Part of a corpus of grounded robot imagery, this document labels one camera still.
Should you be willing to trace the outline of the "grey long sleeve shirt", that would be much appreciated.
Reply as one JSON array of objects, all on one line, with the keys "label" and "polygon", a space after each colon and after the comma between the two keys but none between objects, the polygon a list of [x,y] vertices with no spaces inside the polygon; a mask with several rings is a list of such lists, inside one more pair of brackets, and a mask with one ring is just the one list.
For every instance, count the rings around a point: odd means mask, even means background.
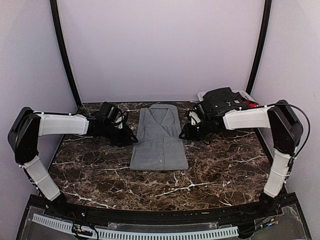
[{"label": "grey long sleeve shirt", "polygon": [[133,145],[129,168],[134,171],[187,170],[178,109],[171,104],[153,104],[140,109],[138,143]]}]

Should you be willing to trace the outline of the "light grey plastic basket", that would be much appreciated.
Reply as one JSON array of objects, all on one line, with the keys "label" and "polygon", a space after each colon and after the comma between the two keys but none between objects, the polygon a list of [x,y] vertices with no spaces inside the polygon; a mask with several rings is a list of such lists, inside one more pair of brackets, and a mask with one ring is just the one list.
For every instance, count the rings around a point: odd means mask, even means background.
[{"label": "light grey plastic basket", "polygon": [[[239,92],[240,95],[241,95],[243,98],[245,98],[246,100],[250,100],[250,101],[255,102],[255,100],[254,100],[247,92],[245,92],[244,90],[232,90],[232,91],[235,92],[235,93]],[[202,91],[202,92],[199,92],[199,93],[197,94],[198,100],[199,100],[200,102],[204,100],[203,97],[204,97],[204,95],[205,95],[206,93],[207,93],[207,91]]]}]

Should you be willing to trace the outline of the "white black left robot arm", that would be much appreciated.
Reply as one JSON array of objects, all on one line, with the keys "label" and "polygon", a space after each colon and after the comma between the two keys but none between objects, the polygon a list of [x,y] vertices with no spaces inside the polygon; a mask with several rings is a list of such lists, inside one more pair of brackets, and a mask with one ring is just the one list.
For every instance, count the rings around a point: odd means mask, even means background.
[{"label": "white black left robot arm", "polygon": [[128,112],[104,102],[91,114],[50,113],[23,107],[9,133],[8,143],[15,162],[24,170],[31,183],[51,203],[51,210],[60,218],[67,218],[70,206],[40,159],[38,139],[48,135],[79,135],[105,138],[111,146],[125,147],[139,140],[127,125]]}]

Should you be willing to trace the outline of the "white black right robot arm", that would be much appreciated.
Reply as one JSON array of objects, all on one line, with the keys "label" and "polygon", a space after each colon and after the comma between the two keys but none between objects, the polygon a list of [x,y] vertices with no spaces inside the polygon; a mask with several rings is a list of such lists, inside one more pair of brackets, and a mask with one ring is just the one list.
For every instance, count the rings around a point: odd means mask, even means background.
[{"label": "white black right robot arm", "polygon": [[201,141],[206,135],[222,130],[270,129],[274,155],[263,192],[275,198],[291,175],[294,161],[305,146],[300,143],[304,129],[295,110],[299,110],[299,107],[285,100],[263,106],[227,102],[225,105],[215,104],[209,111],[205,111],[204,103],[200,102],[189,111],[189,122],[182,128],[179,138]]}]

